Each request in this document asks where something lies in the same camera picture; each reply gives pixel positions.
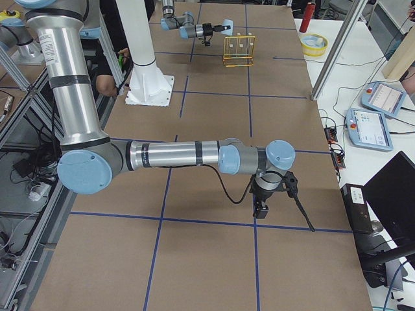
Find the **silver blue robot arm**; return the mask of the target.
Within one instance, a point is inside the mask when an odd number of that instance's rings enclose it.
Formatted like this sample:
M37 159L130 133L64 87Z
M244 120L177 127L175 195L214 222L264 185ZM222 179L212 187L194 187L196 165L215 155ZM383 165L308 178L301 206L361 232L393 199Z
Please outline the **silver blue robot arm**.
M193 14L189 11L177 16L173 0L163 0L161 9L163 17L160 20L160 25L162 29L179 30L182 39L201 38L204 40L204 45L209 46L210 41L207 40L207 37L212 37L214 32L220 32L228 36L232 34L232 21L225 21L224 25L196 24Z
M298 197L291 172L296 152L275 140L266 147L245 146L238 139L139 143L114 140L104 132L113 104L98 107L93 96L80 34L85 24L101 21L96 1L21 1L27 25L38 35L49 85L64 136L57 173L78 194L105 189L117 175L140 168L209 167L217 174L248 174L245 191L254 197L254 217L263 219L266 201L277 191Z

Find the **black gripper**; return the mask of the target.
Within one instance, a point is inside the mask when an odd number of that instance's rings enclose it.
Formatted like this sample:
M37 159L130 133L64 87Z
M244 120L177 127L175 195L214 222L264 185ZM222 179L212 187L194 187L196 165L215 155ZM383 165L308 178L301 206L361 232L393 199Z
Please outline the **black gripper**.
M222 25L212 25L211 23L204 23L202 25L203 36L212 36L214 32L222 32Z
M298 180L291 171L286 171L283 176L277 171L266 171L268 175L277 175L279 181L269 181L265 176L255 177L250 186L250 193L254 200L254 218L265 218L269 211L266 200L275 192L286 192L287 195L295 199L298 195Z

